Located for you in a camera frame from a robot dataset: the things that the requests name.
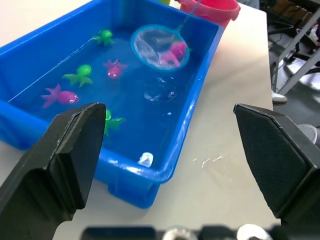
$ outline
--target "pink bucket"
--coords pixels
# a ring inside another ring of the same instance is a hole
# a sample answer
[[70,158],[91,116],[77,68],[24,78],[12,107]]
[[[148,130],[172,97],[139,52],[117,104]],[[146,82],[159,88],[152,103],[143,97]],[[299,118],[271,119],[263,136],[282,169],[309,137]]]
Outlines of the pink bucket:
[[[179,0],[179,2],[180,9],[190,13],[198,1]],[[226,28],[230,20],[237,19],[240,9],[236,0],[202,0],[193,14]]]

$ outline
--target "floor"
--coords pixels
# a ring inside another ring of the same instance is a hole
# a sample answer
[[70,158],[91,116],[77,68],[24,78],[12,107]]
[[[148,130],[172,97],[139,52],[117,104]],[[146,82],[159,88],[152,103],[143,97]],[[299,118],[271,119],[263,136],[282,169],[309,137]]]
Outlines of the floor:
[[[277,56],[292,41],[286,34],[276,34],[269,37],[269,62],[273,63]],[[309,48],[300,44],[301,52],[307,53]],[[283,69],[283,78],[280,86],[291,76],[287,69]],[[274,110],[278,113],[287,115],[296,124],[310,124],[320,126],[320,92],[310,89],[298,82],[286,95],[288,103],[286,105],[275,105]]]

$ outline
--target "white object in water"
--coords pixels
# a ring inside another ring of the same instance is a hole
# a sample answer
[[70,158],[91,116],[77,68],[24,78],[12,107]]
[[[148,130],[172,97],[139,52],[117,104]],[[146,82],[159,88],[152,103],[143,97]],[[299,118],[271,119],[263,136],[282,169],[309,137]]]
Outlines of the white object in water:
[[138,164],[143,165],[147,168],[150,168],[152,162],[154,160],[154,156],[150,152],[144,152],[138,161]]

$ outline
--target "net handle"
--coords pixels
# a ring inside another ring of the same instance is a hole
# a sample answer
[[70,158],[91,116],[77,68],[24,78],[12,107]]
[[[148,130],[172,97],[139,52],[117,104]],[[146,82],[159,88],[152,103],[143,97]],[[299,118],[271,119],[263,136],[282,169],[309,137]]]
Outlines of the net handle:
[[198,2],[196,3],[196,5],[194,6],[194,8],[191,11],[191,15],[187,16],[184,21],[180,24],[179,28],[177,29],[177,32],[179,33],[181,31],[181,29],[184,27],[184,25],[186,24],[186,22],[189,20],[189,18],[194,14],[195,10],[197,9],[197,7],[199,6],[199,4],[201,3],[201,0],[198,0]]

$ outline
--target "green toy octopus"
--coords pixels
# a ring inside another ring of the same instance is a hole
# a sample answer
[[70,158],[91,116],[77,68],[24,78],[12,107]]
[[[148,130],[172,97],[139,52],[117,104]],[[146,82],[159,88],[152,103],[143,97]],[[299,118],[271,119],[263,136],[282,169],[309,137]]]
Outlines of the green toy octopus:
[[77,70],[76,70],[76,74],[65,74],[62,76],[63,79],[69,79],[70,80],[70,84],[74,85],[77,82],[80,82],[80,88],[84,85],[84,84],[92,84],[93,81],[87,77],[91,74],[91,66],[90,65],[81,65]]
[[105,126],[104,134],[109,136],[109,129],[118,130],[120,124],[123,124],[126,121],[123,117],[112,118],[111,112],[107,109],[105,112]]
[[94,36],[93,39],[97,40],[98,44],[103,43],[105,46],[115,43],[115,41],[112,40],[112,32],[110,30],[103,30],[100,32],[100,36]]

